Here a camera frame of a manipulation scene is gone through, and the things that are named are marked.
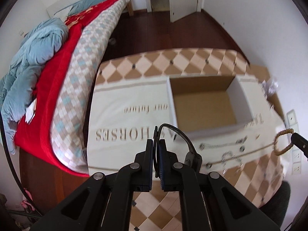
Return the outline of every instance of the wooden floor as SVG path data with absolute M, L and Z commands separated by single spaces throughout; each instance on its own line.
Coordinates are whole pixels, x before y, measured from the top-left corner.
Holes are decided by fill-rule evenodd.
M 108 45 L 103 61 L 140 52 L 170 48 L 220 48 L 242 53 L 236 43 L 205 13 L 194 13 L 170 23 L 169 12 L 122 15 Z M 55 207 L 86 178 L 71 176 L 44 161 L 20 151 L 21 181 L 44 212 Z

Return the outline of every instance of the wall socket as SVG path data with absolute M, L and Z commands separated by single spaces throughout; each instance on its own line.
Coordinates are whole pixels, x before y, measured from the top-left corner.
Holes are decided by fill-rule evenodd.
M 301 173 L 301 162 L 293 163 L 292 174 L 299 175 Z
M 292 161 L 293 163 L 301 162 L 301 150 L 300 149 L 292 151 Z

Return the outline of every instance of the open box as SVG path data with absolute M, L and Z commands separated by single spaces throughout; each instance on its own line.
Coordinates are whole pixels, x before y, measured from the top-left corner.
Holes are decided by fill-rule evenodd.
M 170 111 L 189 138 L 243 128 L 259 113 L 258 100 L 265 100 L 249 76 L 170 77 L 169 85 Z

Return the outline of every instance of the bed leg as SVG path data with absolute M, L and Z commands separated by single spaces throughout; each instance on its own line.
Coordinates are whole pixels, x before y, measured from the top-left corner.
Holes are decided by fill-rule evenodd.
M 128 2 L 127 4 L 127 9 L 128 9 L 128 14 L 130 17 L 134 16 L 134 10 L 133 10 L 133 6 L 131 4 L 131 1 Z

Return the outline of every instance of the red blanket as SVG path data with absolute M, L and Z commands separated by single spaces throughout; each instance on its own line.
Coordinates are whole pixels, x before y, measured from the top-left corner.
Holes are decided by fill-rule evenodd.
M 104 1 L 67 19 L 65 23 L 69 27 L 68 39 L 53 58 L 46 63 L 36 84 L 36 89 L 33 91 L 37 98 L 35 117 L 28 125 L 25 123 L 24 116 L 18 124 L 14 138 L 15 144 L 23 150 L 76 176 L 88 177 L 89 175 L 74 172 L 64 166 L 52 150 L 50 127 L 54 109 L 82 29 L 116 1 L 118 0 Z

